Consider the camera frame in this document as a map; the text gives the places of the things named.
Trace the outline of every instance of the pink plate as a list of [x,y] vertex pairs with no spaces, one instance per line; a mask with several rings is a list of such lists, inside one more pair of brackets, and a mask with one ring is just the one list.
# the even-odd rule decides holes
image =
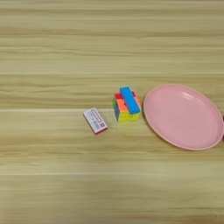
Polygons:
[[203,94],[188,87],[156,87],[146,95],[143,109],[149,125],[165,141],[183,149],[210,149],[224,134],[219,110]]

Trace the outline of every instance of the small box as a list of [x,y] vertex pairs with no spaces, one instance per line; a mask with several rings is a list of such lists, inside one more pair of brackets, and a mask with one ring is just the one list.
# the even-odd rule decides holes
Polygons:
[[83,115],[96,135],[108,129],[108,125],[105,123],[96,108],[91,108],[85,111]]

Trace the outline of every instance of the plate rim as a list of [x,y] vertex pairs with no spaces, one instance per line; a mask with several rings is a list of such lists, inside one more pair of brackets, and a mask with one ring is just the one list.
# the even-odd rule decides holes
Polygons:
[[[218,112],[219,116],[220,116],[220,119],[223,121],[223,116],[220,112],[220,110],[217,108],[217,106],[208,98],[206,97],[204,94],[200,93],[199,91],[191,88],[191,87],[188,87],[188,86],[185,86],[185,85],[181,85],[181,84],[162,84],[162,85],[158,85],[156,87],[154,87],[152,90],[149,90],[146,94],[146,96],[144,97],[143,99],[143,113],[144,113],[144,109],[145,109],[145,104],[146,104],[146,99],[147,97],[153,93],[155,90],[157,90],[158,88],[163,88],[163,87],[181,87],[181,88],[187,88],[191,91],[193,91],[194,93],[196,93],[197,95],[200,95],[202,96],[204,99],[206,99],[215,109],[216,111]],[[183,145],[180,145],[178,143],[174,143],[172,142],[171,140],[169,140],[168,138],[164,137],[163,135],[161,135],[156,129],[155,127],[153,127],[153,125],[151,124],[151,121],[150,119],[147,117],[147,115],[144,113],[144,116],[145,116],[145,119],[147,121],[147,123],[150,125],[150,127],[153,129],[153,131],[159,136],[161,137],[162,139],[164,139],[167,143],[171,144],[171,145],[174,145],[176,147],[179,147],[181,149],[184,149],[184,150],[189,150],[189,151],[204,151],[204,150],[208,150],[208,149],[211,149],[213,148],[215,145],[219,144],[221,142],[221,140],[223,139],[223,136],[224,136],[224,122],[222,123],[222,132],[220,133],[220,138],[218,141],[216,141],[215,143],[213,143],[212,145],[210,146],[207,146],[207,147],[203,147],[203,148],[192,148],[192,147],[185,147]]]

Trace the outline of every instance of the toy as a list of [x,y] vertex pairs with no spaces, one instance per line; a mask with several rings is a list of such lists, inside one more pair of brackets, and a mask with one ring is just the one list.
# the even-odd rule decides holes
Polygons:
[[120,92],[113,99],[116,120],[119,123],[137,121],[141,114],[139,98],[129,87],[121,87]]

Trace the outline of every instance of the rubik's cube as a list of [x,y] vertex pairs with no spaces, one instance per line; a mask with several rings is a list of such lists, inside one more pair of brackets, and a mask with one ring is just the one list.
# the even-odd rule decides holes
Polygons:
[[141,114],[141,102],[129,87],[121,87],[120,94],[115,94],[113,108],[118,122],[137,121]]

